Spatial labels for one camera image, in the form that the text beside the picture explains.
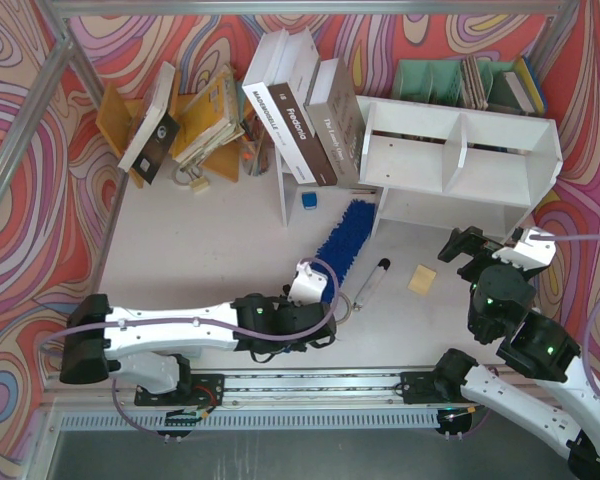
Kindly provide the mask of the blue microfiber duster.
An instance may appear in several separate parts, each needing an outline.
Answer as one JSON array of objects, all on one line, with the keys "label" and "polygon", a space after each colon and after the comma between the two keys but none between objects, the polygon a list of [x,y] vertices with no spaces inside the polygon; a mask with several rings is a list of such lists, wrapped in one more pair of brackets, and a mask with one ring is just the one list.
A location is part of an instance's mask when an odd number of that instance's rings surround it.
[{"label": "blue microfiber duster", "polygon": [[374,216],[373,203],[352,200],[326,241],[317,249],[315,257],[331,267],[340,287],[371,235]]}]

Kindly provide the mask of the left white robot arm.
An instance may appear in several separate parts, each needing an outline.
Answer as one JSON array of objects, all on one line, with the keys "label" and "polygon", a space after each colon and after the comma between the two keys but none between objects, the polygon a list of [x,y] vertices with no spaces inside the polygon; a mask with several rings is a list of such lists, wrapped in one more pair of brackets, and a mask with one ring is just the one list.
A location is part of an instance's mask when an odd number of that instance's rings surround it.
[{"label": "left white robot arm", "polygon": [[60,380],[86,385],[108,378],[154,395],[190,390],[188,358],[204,348],[246,352],[266,361],[286,351],[331,345],[337,325],[328,304],[296,305],[252,293],[200,309],[141,311],[83,300],[67,321]]}]

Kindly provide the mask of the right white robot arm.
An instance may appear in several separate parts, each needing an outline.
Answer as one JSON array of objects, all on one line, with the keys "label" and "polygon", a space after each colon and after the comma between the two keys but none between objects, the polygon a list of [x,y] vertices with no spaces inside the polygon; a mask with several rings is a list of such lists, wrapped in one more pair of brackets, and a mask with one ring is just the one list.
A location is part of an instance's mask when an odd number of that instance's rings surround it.
[{"label": "right white robot arm", "polygon": [[531,279],[556,254],[561,236],[537,227],[516,228],[501,244],[471,226],[454,229],[438,254],[469,262],[457,273],[469,284],[467,325],[482,345],[500,343],[507,367],[554,399],[546,403],[495,375],[465,352],[447,350],[433,369],[433,385],[446,400],[478,403],[534,435],[566,460],[578,479],[600,479],[600,380],[589,361],[589,342],[577,342],[533,307]]}]

